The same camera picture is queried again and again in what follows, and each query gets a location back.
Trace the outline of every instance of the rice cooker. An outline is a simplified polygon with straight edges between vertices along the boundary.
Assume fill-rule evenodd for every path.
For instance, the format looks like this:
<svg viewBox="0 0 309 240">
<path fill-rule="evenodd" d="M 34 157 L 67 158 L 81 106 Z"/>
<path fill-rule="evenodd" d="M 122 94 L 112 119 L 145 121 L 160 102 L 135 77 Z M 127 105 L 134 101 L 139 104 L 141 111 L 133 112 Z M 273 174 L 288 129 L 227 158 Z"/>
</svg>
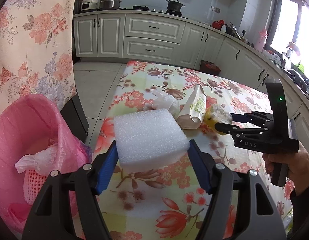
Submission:
<svg viewBox="0 0 309 240">
<path fill-rule="evenodd" d="M 99 9 L 99 0 L 83 0 L 81 3 L 82 12 L 91 12 Z"/>
<path fill-rule="evenodd" d="M 121 0 L 100 0 L 101 10 L 116 10 L 120 8 Z"/>
</svg>

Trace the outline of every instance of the white countertop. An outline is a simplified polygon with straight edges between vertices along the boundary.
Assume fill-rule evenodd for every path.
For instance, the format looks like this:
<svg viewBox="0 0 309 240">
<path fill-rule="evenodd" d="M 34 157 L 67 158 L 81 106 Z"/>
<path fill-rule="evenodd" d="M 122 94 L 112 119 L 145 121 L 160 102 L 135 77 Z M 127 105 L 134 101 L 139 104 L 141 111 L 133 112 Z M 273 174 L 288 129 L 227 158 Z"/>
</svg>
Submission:
<svg viewBox="0 0 309 240">
<path fill-rule="evenodd" d="M 92 15 L 92 14 L 104 14 L 104 13 L 136 13 L 136 14 L 149 14 L 149 15 L 155 15 L 155 16 L 162 16 L 162 17 L 167 17 L 167 18 L 172 18 L 172 19 L 176 19 L 176 20 L 180 20 L 180 21 L 184 21 L 184 22 L 188 22 L 188 23 L 192 23 L 198 26 L 201 26 L 203 28 L 207 28 L 209 30 L 212 30 L 214 32 L 217 32 L 221 35 L 224 35 L 225 37 L 239 43 L 241 46 L 245 47 L 246 49 L 250 50 L 252 53 L 254 53 L 255 55 L 257 55 L 259 58 L 261 58 L 263 61 L 265 61 L 268 65 L 270 65 L 270 67 L 272 67 L 272 69 L 277 72 L 288 84 L 289 86 L 297 93 L 297 95 L 299 96 L 299 98 L 301 99 L 301 101 L 304 103 L 304 105 L 308 108 L 309 110 L 309 100 L 306 98 L 306 96 L 304 95 L 304 93 L 302 92 L 302 90 L 296 85 L 296 83 L 289 78 L 283 71 L 281 68 L 279 68 L 275 63 L 273 63 L 270 59 L 268 59 L 265 55 L 263 55 L 262 53 L 260 53 L 259 51 L 257 51 L 256 49 L 252 48 L 251 46 L 245 44 L 244 42 L 236 39 L 235 37 L 232 37 L 222 31 L 219 31 L 215 28 L 212 28 L 210 26 L 208 26 L 207 24 L 204 24 L 202 22 L 198 22 L 196 20 L 193 19 L 187 19 L 187 18 L 183 18 L 183 17 L 179 17 L 179 16 L 175 16 L 175 15 L 171 15 L 171 14 L 166 14 L 166 13 L 160 13 L 160 12 L 153 12 L 153 11 L 143 11 L 143 10 L 126 10 L 126 9 L 118 9 L 118 10 L 98 10 L 98 11 L 93 11 L 93 12 L 85 12 L 85 13 L 80 13 L 80 14 L 75 14 L 73 15 L 73 17 L 80 17 L 80 16 L 85 16 L 85 15 Z"/>
</svg>

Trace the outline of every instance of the pink plastic bag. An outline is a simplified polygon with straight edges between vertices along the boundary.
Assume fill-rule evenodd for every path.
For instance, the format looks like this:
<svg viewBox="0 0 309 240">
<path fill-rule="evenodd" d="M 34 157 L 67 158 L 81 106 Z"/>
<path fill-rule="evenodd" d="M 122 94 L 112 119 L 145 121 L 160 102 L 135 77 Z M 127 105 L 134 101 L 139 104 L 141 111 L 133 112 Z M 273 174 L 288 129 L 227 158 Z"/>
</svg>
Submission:
<svg viewBox="0 0 309 240">
<path fill-rule="evenodd" d="M 25 173 L 19 174 L 15 163 L 56 142 L 55 165 L 61 173 L 91 163 L 91 149 L 71 133 L 57 106 L 45 96 L 21 97 L 0 115 L 0 216 L 9 228 L 22 232 L 31 208 L 23 193 Z M 74 194 L 70 203 L 75 215 Z"/>
</svg>

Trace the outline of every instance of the kitchen cabinet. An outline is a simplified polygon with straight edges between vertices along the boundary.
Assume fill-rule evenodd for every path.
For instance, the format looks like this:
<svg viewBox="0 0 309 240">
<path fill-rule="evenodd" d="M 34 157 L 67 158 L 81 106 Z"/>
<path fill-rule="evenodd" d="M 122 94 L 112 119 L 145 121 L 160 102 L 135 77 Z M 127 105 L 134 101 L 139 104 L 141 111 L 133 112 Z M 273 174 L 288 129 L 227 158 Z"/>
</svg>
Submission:
<svg viewBox="0 0 309 240">
<path fill-rule="evenodd" d="M 204 42 L 202 42 L 197 61 L 194 65 L 194 69 L 196 70 L 200 69 L 201 60 L 213 63 L 216 61 L 216 57 L 224 40 L 223 35 L 212 30 L 206 29 L 206 33 L 207 34 L 205 34 Z"/>
<path fill-rule="evenodd" d="M 97 57 L 97 14 L 74 18 L 77 57 Z"/>
<path fill-rule="evenodd" d="M 301 105 L 296 111 L 294 118 L 298 139 L 309 153 L 309 111 L 305 105 Z"/>
<path fill-rule="evenodd" d="M 194 68 L 200 48 L 206 40 L 206 35 L 206 28 L 186 23 L 175 64 L 182 67 Z"/>
<path fill-rule="evenodd" d="M 125 17 L 124 13 L 98 14 L 98 57 L 122 58 Z"/>
<path fill-rule="evenodd" d="M 222 42 L 220 51 L 215 60 L 215 64 L 221 69 L 221 77 L 234 80 L 230 72 L 238 70 L 236 65 L 237 55 L 243 50 L 243 46 L 229 38 L 225 38 Z"/>
<path fill-rule="evenodd" d="M 174 64 L 179 44 L 146 38 L 125 37 L 124 58 Z"/>
<path fill-rule="evenodd" d="M 258 87 L 260 92 L 267 94 L 267 89 L 265 87 L 265 82 L 268 78 L 278 78 L 281 80 L 284 96 L 287 103 L 287 111 L 288 111 L 288 118 L 292 118 L 292 116 L 296 113 L 299 107 L 302 104 L 301 99 L 298 97 L 297 93 L 289 86 L 289 84 L 272 68 L 269 68 L 266 75 L 262 79 L 261 84 Z"/>
<path fill-rule="evenodd" d="M 233 63 L 226 78 L 254 89 L 259 87 L 269 69 L 266 62 L 245 48 L 238 51 Z"/>
<path fill-rule="evenodd" d="M 208 39 L 205 40 L 206 46 L 202 60 L 215 63 L 217 55 L 222 46 L 224 36 L 214 31 L 208 30 Z"/>
</svg>

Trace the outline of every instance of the yellow sponge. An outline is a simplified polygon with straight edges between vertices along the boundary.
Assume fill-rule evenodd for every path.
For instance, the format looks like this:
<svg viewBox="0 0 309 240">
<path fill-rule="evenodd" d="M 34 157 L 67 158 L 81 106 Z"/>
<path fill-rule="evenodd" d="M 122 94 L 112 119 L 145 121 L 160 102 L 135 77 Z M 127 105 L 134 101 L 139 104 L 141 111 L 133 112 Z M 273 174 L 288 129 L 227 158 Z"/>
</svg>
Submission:
<svg viewBox="0 0 309 240">
<path fill-rule="evenodd" d="M 209 106 L 206 110 L 206 113 L 203 118 L 203 122 L 209 126 L 212 130 L 216 131 L 220 135 L 226 135 L 226 133 L 218 132 L 215 129 L 215 124 L 218 122 L 221 123 L 232 123 L 232 115 L 223 109 L 219 104 L 213 104 Z"/>
</svg>

